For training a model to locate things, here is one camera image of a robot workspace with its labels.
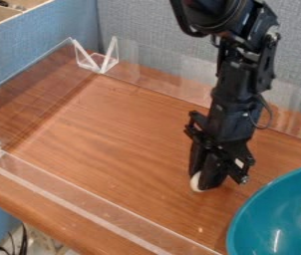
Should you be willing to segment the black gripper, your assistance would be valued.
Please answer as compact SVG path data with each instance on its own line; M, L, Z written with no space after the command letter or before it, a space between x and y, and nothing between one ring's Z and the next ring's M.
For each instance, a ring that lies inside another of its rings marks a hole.
M231 112L212 103L207 116L196 111L188 113L190 120L184 126L184 133L191 139L188 175L194 176L200 171L200 190L218 187L227 176L238 184L247 182L249 168L255 159L246 144L254 130L269 128L271 123L258 124L262 109L273 117L263 99L254 99Z

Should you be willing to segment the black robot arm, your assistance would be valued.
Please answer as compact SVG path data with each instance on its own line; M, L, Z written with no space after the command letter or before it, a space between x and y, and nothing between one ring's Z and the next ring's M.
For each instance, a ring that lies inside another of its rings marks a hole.
M182 32L208 37L218 49L216 85L207 114L188 113L190 188L202 192L226 178L242 184L254 157L254 132L269 128L259 116L270 110L262 93L271 88L281 39L278 18L263 0L168 0Z

